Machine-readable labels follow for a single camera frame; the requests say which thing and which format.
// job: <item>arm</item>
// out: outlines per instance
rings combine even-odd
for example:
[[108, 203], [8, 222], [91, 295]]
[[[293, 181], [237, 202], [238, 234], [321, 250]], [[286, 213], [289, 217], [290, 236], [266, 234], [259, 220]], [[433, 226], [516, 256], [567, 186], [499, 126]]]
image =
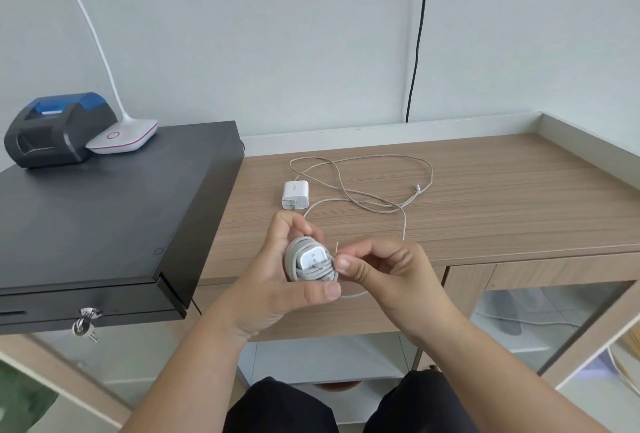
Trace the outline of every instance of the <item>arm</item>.
[[428, 353], [483, 433], [608, 432], [460, 314], [420, 245], [364, 238], [335, 267]]
[[240, 351], [289, 311], [340, 296], [334, 281], [288, 283], [284, 251], [296, 237], [322, 232], [292, 211], [277, 212], [260, 252], [180, 344], [123, 433], [220, 432]]

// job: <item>pink trim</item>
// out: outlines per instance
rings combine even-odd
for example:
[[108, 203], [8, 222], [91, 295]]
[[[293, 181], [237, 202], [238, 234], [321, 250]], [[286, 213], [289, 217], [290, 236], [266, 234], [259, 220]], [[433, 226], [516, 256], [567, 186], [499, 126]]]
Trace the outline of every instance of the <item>pink trim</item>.
[[135, 143], [138, 143], [140, 140], [143, 140], [144, 137], [146, 137], [149, 133], [151, 133], [151, 131], [153, 131], [153, 129], [158, 126], [158, 123], [156, 123], [155, 125], [153, 125], [151, 128], [149, 128], [149, 131], [146, 132], [144, 135], [142, 135], [140, 138], [138, 138], [136, 141], [134, 142], [130, 142], [130, 143], [125, 143], [124, 145], [109, 145], [108, 147], [96, 147], [96, 148], [92, 148], [92, 150], [104, 150], [105, 148], [120, 148], [120, 147], [128, 147], [129, 145], [133, 145]]

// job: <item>green object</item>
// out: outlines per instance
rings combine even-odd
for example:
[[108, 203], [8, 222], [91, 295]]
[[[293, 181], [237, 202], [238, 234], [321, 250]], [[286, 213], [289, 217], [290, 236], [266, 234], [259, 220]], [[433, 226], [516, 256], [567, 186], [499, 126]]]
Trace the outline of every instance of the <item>green object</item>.
[[0, 433], [26, 433], [58, 393], [0, 361]]

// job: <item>person's right hand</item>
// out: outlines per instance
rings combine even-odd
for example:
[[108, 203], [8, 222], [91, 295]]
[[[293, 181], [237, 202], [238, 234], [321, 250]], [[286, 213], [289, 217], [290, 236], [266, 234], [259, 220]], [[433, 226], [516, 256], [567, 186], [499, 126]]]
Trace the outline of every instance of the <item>person's right hand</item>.
[[462, 317], [442, 289], [420, 244], [363, 237], [347, 244], [334, 268], [360, 283], [375, 298], [389, 320], [418, 347], [438, 340]]

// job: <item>hand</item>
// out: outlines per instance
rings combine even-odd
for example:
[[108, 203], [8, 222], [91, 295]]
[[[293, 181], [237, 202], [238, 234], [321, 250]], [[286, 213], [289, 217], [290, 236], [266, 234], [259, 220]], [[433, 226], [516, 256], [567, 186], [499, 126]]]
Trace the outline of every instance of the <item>hand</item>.
[[334, 267], [370, 292], [389, 320], [418, 347], [453, 330], [450, 318], [462, 317], [417, 243], [364, 237], [338, 250]]
[[228, 330], [248, 340], [287, 312], [340, 297], [342, 290], [336, 281], [287, 282], [282, 267], [284, 251], [300, 236], [324, 242], [322, 231], [300, 214], [284, 210], [274, 214], [258, 254], [210, 308]]

